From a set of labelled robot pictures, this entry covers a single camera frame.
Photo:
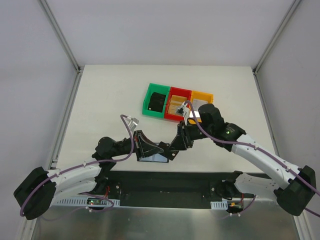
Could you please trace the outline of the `black leather card holder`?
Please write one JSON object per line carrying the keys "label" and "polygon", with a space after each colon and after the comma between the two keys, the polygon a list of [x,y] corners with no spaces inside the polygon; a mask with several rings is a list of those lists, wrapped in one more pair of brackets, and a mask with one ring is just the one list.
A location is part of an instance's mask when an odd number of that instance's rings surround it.
{"label": "black leather card holder", "polygon": [[138,162],[148,162],[148,163],[169,163],[172,161],[177,154],[179,153],[178,150],[169,150],[169,144],[164,142],[156,142],[157,146],[162,147],[164,152],[158,153],[152,156],[137,158]]}

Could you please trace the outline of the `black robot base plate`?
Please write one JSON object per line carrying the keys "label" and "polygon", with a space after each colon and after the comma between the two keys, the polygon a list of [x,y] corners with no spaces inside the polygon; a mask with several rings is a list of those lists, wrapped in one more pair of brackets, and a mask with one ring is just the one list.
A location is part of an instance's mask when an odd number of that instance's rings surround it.
{"label": "black robot base plate", "polygon": [[107,195],[122,207],[209,209],[222,197],[253,198],[250,193],[223,189],[223,182],[233,176],[231,172],[109,171],[96,178],[90,194]]}

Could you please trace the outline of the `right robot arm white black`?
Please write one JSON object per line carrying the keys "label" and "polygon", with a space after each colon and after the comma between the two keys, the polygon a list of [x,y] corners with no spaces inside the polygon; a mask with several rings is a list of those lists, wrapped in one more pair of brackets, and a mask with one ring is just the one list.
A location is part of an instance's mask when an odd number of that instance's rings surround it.
{"label": "right robot arm white black", "polygon": [[175,111],[183,120],[178,124],[176,137],[170,144],[172,149],[185,151],[193,147],[195,140],[209,138],[268,176],[261,178],[235,171],[223,183],[228,196],[234,198],[241,193],[260,196],[276,201],[287,213],[300,216],[313,196],[320,193],[316,186],[316,173],[311,167],[299,167],[264,149],[241,127],[225,122],[212,103],[201,105],[195,113],[187,100]]}

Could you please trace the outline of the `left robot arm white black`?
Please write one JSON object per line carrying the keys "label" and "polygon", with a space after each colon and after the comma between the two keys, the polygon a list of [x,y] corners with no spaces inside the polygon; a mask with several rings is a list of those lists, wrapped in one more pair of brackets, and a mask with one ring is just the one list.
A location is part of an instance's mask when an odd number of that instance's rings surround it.
{"label": "left robot arm white black", "polygon": [[102,180],[117,162],[131,155],[144,160],[166,152],[168,144],[154,143],[141,130],[130,133],[129,138],[115,141],[102,137],[89,160],[66,169],[33,169],[14,191],[13,196],[20,206],[20,215],[33,220],[43,215],[53,203],[72,195],[105,191]]}

